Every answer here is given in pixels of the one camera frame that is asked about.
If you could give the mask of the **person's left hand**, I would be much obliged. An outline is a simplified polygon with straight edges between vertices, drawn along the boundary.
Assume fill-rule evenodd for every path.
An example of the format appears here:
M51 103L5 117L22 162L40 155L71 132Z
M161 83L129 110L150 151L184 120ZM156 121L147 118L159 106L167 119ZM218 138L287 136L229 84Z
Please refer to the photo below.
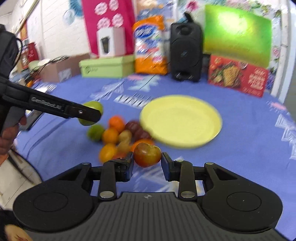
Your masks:
M26 118L26 116L23 116L15 126L9 127L2 132L2 135L0 138L0 140L1 140L1 142L0 142L1 155L6 155L8 153L15 138L17 137L17 135L19 133L19 126L26 125L26 123L27 123L27 118Z

